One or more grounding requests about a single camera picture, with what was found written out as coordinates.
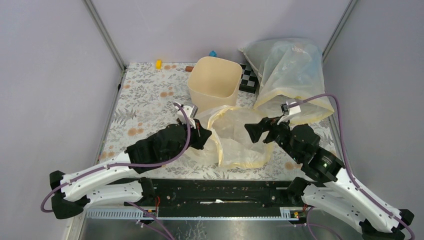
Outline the yellow translucent trash bag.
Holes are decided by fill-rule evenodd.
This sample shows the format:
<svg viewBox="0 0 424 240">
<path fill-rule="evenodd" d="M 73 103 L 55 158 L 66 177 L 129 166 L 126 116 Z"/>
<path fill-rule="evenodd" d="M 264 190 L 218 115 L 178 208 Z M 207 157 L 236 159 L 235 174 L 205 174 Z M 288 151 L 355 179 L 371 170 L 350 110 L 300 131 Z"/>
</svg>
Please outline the yellow translucent trash bag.
<svg viewBox="0 0 424 240">
<path fill-rule="evenodd" d="M 245 107 L 223 105 L 199 113 L 196 118 L 211 131 L 203 150 L 190 150 L 187 154 L 205 164 L 218 164 L 232 169 L 263 167 L 271 159 L 274 146 L 262 142 L 253 143 L 245 124 L 257 124 L 266 115 Z"/>
</svg>

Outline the beige plastic trash bin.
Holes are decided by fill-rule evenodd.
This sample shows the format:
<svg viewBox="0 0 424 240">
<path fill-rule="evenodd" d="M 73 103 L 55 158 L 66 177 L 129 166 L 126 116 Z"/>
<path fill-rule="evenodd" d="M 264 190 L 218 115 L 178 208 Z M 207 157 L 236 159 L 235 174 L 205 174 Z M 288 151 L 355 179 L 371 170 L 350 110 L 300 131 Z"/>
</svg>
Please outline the beige plastic trash bin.
<svg viewBox="0 0 424 240">
<path fill-rule="evenodd" d="M 219 57 L 200 58 L 189 75 L 187 86 L 198 112 L 235 106 L 243 69 L 240 64 Z"/>
</svg>

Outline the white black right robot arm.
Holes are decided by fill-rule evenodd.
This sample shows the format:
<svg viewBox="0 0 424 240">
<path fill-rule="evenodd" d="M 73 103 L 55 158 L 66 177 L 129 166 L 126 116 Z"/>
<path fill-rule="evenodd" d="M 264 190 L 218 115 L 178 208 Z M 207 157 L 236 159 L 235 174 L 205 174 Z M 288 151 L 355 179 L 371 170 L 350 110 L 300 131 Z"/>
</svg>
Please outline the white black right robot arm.
<svg viewBox="0 0 424 240">
<path fill-rule="evenodd" d="M 263 118 L 259 123 L 246 123 L 244 128 L 253 143 L 275 142 L 297 164 L 307 177 L 338 194 L 327 196 L 312 182 L 296 177 L 287 188 L 287 201 L 319 208 L 350 225 L 364 240 L 403 240 L 403 229 L 411 231 L 414 214 L 384 202 L 360 183 L 345 164 L 320 146 L 320 136 L 308 124 L 290 128 L 289 122 Z"/>
</svg>

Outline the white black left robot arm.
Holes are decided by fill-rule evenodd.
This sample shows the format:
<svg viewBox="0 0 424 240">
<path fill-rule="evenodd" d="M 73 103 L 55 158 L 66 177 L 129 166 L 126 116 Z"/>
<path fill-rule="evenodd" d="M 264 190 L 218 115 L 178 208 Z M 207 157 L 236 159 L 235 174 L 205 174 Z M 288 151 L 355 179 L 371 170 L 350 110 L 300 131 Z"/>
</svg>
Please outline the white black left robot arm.
<svg viewBox="0 0 424 240">
<path fill-rule="evenodd" d="M 92 206 L 152 204 L 156 196 L 153 183 L 141 175 L 176 160 L 189 147 L 202 150 L 212 132 L 198 120 L 195 125 L 188 129 L 182 123 L 170 124 L 101 164 L 71 174 L 50 173 L 55 217 L 68 219 Z"/>
</svg>

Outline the large bag of trash bags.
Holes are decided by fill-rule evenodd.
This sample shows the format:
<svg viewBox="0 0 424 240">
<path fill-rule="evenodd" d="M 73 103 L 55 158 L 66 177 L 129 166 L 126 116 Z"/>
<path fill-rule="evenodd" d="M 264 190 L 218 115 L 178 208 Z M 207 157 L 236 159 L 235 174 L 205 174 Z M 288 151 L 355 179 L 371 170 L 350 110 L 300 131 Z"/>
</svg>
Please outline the large bag of trash bags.
<svg viewBox="0 0 424 240">
<path fill-rule="evenodd" d="M 258 78 L 253 108 L 267 117 L 282 114 L 288 100 L 325 93 L 322 51 L 306 38 L 269 39 L 240 49 Z"/>
</svg>

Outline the black white checkerboard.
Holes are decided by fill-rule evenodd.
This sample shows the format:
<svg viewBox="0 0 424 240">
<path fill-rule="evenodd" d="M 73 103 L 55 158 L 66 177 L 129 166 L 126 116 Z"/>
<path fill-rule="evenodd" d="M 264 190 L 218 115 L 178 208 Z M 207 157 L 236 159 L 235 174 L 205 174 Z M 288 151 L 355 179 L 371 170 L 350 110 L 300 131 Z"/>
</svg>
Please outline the black white checkerboard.
<svg viewBox="0 0 424 240">
<path fill-rule="evenodd" d="M 259 80 L 249 64 L 240 64 L 242 73 L 240 77 L 239 90 L 255 94 L 258 89 Z"/>
</svg>

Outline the floral patterned table mat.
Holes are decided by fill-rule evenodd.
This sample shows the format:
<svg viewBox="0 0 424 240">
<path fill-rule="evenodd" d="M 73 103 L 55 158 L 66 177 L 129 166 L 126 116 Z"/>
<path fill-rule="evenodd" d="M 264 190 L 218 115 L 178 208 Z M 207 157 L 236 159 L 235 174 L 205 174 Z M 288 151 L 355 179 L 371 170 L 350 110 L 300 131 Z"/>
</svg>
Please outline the floral patterned table mat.
<svg viewBox="0 0 424 240">
<path fill-rule="evenodd" d="M 125 147 L 144 139 L 176 120 L 173 102 L 191 100 L 189 73 L 184 63 L 167 63 L 156 69 L 152 63 L 131 63 L 122 82 L 108 135 L 99 162 L 112 159 Z M 220 167 L 216 161 L 184 154 L 178 160 L 148 171 L 148 178 L 220 180 L 292 180 L 303 172 L 279 147 L 260 168 Z"/>
</svg>

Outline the brown cylinder block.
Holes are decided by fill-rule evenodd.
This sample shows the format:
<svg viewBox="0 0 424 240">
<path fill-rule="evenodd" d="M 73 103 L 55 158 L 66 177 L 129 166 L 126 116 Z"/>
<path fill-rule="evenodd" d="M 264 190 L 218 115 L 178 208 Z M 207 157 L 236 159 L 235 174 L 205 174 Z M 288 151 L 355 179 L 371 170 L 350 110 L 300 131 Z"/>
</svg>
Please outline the brown cylinder block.
<svg viewBox="0 0 424 240">
<path fill-rule="evenodd" d="M 186 66 L 186 67 L 185 67 L 185 71 L 186 71 L 186 72 L 192 72 L 192 71 L 193 71 L 193 69 L 194 69 L 194 66 Z"/>
</svg>

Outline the yellow toy block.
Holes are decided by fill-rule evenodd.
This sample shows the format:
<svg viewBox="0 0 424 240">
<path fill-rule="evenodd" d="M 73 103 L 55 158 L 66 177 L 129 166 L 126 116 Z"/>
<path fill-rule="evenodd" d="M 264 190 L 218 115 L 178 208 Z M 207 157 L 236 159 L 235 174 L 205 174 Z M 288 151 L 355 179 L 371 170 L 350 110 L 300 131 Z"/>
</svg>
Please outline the yellow toy block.
<svg viewBox="0 0 424 240">
<path fill-rule="evenodd" d="M 160 59 L 158 59 L 155 63 L 155 68 L 157 70 L 161 70 L 162 69 L 162 61 Z"/>
</svg>

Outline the blue toy figure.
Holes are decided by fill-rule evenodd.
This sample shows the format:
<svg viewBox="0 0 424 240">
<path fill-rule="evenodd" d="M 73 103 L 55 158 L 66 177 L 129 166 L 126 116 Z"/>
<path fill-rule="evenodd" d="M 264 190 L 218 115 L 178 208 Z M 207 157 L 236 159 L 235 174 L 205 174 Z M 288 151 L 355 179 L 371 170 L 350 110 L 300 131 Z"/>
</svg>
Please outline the blue toy figure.
<svg viewBox="0 0 424 240">
<path fill-rule="evenodd" d="M 209 53 L 209 56 L 210 56 L 210 57 L 217 57 L 217 53 L 216 53 L 214 50 L 212 50 L 212 51 Z"/>
</svg>

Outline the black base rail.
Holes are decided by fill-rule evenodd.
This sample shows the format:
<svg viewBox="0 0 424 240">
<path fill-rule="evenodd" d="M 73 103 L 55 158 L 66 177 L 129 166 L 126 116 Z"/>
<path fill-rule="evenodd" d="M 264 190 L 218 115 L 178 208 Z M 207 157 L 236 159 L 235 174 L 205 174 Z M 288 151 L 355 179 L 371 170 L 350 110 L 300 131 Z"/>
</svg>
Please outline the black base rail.
<svg viewBox="0 0 424 240">
<path fill-rule="evenodd" d="M 160 218 L 282 218 L 304 207 L 304 180 L 256 181 L 142 178 L 146 190 L 137 206 Z"/>
</svg>

